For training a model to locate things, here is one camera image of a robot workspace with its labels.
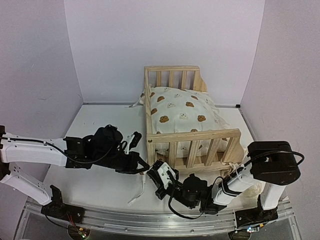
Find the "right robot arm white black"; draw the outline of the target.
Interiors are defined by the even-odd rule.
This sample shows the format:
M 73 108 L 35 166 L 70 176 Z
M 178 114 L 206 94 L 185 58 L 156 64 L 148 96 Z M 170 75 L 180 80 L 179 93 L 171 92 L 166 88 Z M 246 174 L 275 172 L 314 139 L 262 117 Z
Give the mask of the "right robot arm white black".
M 286 141 L 254 141 L 248 146 L 249 160 L 226 177 L 218 176 L 209 185 L 195 174 L 179 182 L 179 171 L 166 162 L 156 161 L 147 175 L 157 187 L 156 196 L 162 200 L 176 200 L 189 209 L 199 207 L 201 214 L 216 215 L 241 193 L 264 182 L 258 197 L 258 206 L 252 209 L 252 218 L 262 222 L 278 206 L 287 185 L 301 176 L 299 165 L 305 157 L 293 151 Z

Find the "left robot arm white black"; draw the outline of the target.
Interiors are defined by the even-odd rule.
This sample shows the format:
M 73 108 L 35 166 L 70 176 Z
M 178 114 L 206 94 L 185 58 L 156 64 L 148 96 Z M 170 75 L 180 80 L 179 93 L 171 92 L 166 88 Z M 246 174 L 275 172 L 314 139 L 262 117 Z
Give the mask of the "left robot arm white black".
M 134 132 L 127 140 L 116 126 L 100 127 L 94 134 L 84 137 L 57 139 L 25 138 L 0 127 L 0 182 L 19 190 L 36 200 L 57 219 L 67 214 L 61 190 L 47 186 L 20 168 L 20 163 L 45 164 L 67 169 L 89 170 L 93 165 L 135 175 L 150 166 L 140 154 L 132 151 L 142 138 Z

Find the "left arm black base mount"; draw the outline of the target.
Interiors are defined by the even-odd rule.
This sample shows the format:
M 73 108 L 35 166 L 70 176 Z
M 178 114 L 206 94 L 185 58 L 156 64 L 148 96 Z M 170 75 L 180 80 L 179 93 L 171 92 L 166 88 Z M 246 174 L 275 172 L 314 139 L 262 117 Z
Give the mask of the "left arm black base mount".
M 73 224 L 81 224 L 84 219 L 85 209 L 64 203 L 61 190 L 54 185 L 50 185 L 50 189 L 50 202 L 41 207 L 41 213 L 47 217 L 69 221 Z

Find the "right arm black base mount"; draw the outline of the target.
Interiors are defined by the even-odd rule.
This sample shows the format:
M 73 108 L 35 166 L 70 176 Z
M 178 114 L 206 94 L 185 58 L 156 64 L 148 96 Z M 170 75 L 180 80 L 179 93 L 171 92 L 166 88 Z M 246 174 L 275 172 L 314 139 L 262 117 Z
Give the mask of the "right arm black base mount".
M 248 228 L 259 227 L 260 225 L 266 225 L 269 222 L 275 221 L 278 216 L 278 204 L 280 197 L 277 199 L 275 208 L 270 210 L 264 210 L 262 207 L 262 195 L 257 198 L 257 207 L 237 210 L 235 212 L 235 231 L 240 231 Z

